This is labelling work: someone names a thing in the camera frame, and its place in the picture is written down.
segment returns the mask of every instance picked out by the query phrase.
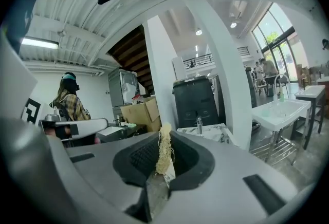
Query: white wall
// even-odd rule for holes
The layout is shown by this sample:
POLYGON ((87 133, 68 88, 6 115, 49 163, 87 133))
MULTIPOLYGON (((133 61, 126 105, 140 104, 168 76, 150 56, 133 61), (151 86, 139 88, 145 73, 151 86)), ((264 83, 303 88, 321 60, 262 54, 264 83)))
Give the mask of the white wall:
POLYGON ((232 142, 249 150, 251 137, 251 98, 245 69, 227 27, 207 0, 185 0, 203 31, 215 60, 221 82, 226 125, 232 142))
MULTIPOLYGON (((31 95, 49 104, 57 95, 60 86, 61 73, 33 73, 38 83, 31 95)), ((109 122, 114 119, 111 98, 108 91, 107 74, 100 77, 91 77, 77 74, 77 84, 80 90, 77 96, 83 107, 90 112, 92 119, 107 118, 109 122)))
POLYGON ((151 18, 143 26, 161 122, 170 123, 172 129, 176 130, 178 117, 172 94, 176 75, 172 59, 177 54, 158 16, 151 18))
POLYGON ((248 61, 247 63, 244 62, 244 65, 253 67, 256 64, 256 61, 263 57, 262 52, 259 49, 258 44, 251 32, 240 39, 237 39, 234 36, 232 36, 232 38, 237 48, 248 47, 249 53, 253 57, 253 61, 248 61))
POLYGON ((146 94, 145 88, 143 87, 143 85, 141 85, 140 83, 138 83, 139 86, 139 94, 140 95, 144 95, 146 94))
POLYGON ((322 40, 329 39, 327 21, 318 13, 310 20, 303 14, 280 5, 296 30, 307 56, 309 67, 325 64, 329 60, 329 51, 322 50, 322 40))

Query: ceiling light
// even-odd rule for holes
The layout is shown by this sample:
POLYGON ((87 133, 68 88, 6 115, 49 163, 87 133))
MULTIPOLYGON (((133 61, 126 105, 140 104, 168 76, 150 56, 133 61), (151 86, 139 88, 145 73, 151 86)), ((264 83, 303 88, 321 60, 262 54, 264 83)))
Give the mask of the ceiling light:
POLYGON ((48 49, 58 49, 58 42, 48 41, 36 38, 23 38, 22 44, 28 46, 42 47, 48 49))

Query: cardboard box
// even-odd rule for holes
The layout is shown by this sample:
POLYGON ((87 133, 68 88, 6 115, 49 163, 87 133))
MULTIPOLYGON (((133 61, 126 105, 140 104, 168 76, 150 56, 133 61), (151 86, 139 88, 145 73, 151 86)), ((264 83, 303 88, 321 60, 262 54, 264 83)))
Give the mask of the cardboard box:
POLYGON ((121 112, 128 123, 145 124, 148 132, 160 130, 161 120, 155 96, 145 98, 144 103, 122 106, 121 112))

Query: woman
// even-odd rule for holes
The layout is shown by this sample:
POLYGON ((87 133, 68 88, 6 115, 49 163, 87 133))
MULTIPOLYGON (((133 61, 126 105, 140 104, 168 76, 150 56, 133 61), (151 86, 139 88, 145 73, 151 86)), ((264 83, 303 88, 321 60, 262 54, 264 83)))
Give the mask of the woman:
MULTIPOLYGON (((57 106, 64 110, 64 114, 67 114, 69 121, 83 121, 90 120, 90 114, 83 108, 83 105, 77 96, 77 90, 79 90, 76 76, 72 72, 66 72, 62 76, 60 88, 57 92, 57 97, 50 103, 51 107, 57 106)), ((70 129, 65 128, 65 133, 70 135, 70 129)), ((49 135, 56 135, 54 130, 46 132, 49 135)), ((79 140, 74 140, 69 143, 66 147, 70 146, 81 146, 100 143, 100 140, 95 134, 84 137, 79 140)))
POLYGON ((70 121, 89 120, 89 112, 83 108, 83 105, 77 96, 77 90, 79 89, 76 76, 72 72, 64 73, 57 97, 53 100, 50 106, 54 107, 61 104, 67 111, 70 121))

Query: glass door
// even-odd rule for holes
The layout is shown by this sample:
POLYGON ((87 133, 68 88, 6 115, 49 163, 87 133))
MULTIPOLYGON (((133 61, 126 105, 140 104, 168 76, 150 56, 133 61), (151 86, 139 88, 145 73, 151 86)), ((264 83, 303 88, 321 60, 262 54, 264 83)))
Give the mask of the glass door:
POLYGON ((272 52, 273 52, 275 61, 277 63, 277 67, 279 69, 279 74, 284 74, 286 72, 286 68, 284 66, 284 62, 281 57, 279 47, 275 47, 274 49, 272 49, 272 52))
POLYGON ((294 57, 290 51, 287 41, 281 43, 280 45, 281 53, 285 61, 285 66, 288 69, 288 76, 291 82, 297 81, 296 65, 294 62, 294 57))

